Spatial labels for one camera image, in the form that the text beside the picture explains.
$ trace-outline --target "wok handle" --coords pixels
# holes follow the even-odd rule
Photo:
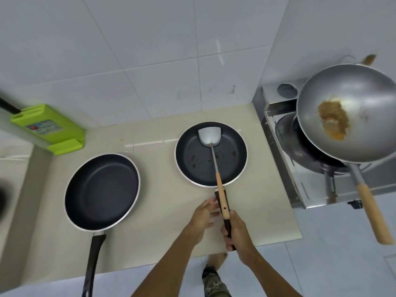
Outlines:
[[[97,235],[92,237],[90,255],[88,257],[87,272],[85,273],[84,287],[82,297],[91,297],[93,289],[93,279],[95,277],[96,264],[99,257],[99,251],[106,235]]]
[[[224,226],[225,226],[225,229],[228,232],[227,236],[229,238],[231,238],[230,209],[228,207],[227,197],[225,195],[225,190],[224,190],[224,187],[223,187],[223,183],[221,182],[220,173],[216,173],[216,181],[217,181],[217,187],[219,189],[219,191],[218,191],[218,193],[219,193],[218,201],[219,201],[221,213],[222,213],[223,219],[224,219]]]
[[[369,187],[363,183],[358,184],[356,187],[377,241],[383,245],[393,245],[392,234]]]

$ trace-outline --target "stainless steel stove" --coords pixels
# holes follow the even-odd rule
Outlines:
[[[360,208],[349,168],[310,143],[298,124],[296,103],[305,80],[264,85],[253,99],[290,202],[304,208],[348,202]],[[396,154],[360,169],[374,195],[396,191]]]

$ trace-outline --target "metal spatula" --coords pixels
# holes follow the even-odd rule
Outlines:
[[[223,183],[221,182],[219,168],[217,167],[216,155],[213,149],[214,146],[220,143],[221,128],[220,127],[202,128],[198,130],[198,135],[199,135],[199,139],[201,140],[201,143],[212,149],[213,162],[215,163],[215,169],[216,169],[217,187],[219,189],[219,202],[220,202],[221,213],[223,215],[225,228],[228,232],[228,237],[230,238],[231,237],[230,210],[228,208],[227,198],[225,197],[224,194]]]

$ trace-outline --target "food residue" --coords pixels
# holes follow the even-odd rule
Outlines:
[[[343,140],[347,135],[349,119],[340,101],[323,101],[318,110],[327,135],[335,140]]]

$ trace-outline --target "countertop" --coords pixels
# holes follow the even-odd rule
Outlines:
[[[245,220],[255,245],[301,238],[288,196],[253,104],[150,119],[87,131],[84,149],[54,156],[38,210],[22,284],[85,274],[92,233],[76,229],[63,208],[68,180],[86,160],[101,153],[130,157],[141,175],[141,191],[130,214],[106,231],[96,273],[159,261],[195,208],[214,190],[187,181],[174,159],[184,130],[204,121],[234,127],[246,141],[244,173],[225,187],[231,209]],[[225,251],[221,218],[205,232],[192,256]]]

